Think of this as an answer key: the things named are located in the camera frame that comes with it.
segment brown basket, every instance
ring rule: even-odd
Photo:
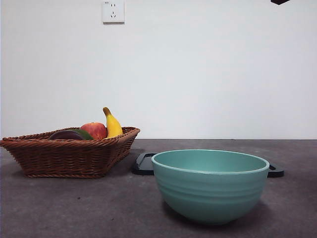
[[[123,127],[123,135],[105,140],[48,140],[56,131],[3,138],[4,147],[30,178],[97,179],[127,156],[140,132]]]

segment electrical outlet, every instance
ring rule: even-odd
[[[103,2],[103,23],[124,23],[124,0]]]

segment banana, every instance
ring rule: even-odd
[[[103,108],[104,114],[106,116],[107,120],[107,130],[108,130],[108,135],[105,139],[111,138],[111,137],[116,137],[117,135],[122,135],[122,127],[118,120],[114,118],[114,116],[111,114],[110,110],[107,107]]]

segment tabletop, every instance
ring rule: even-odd
[[[257,155],[284,169],[267,178],[258,204],[222,226],[196,224],[163,200],[155,177],[131,172],[141,153],[218,149]],[[27,178],[1,149],[1,238],[315,238],[317,140],[136,139],[98,179]]]

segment bowl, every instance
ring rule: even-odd
[[[247,214],[259,201],[269,162],[223,150],[172,150],[152,156],[163,199],[198,223],[222,225]]]

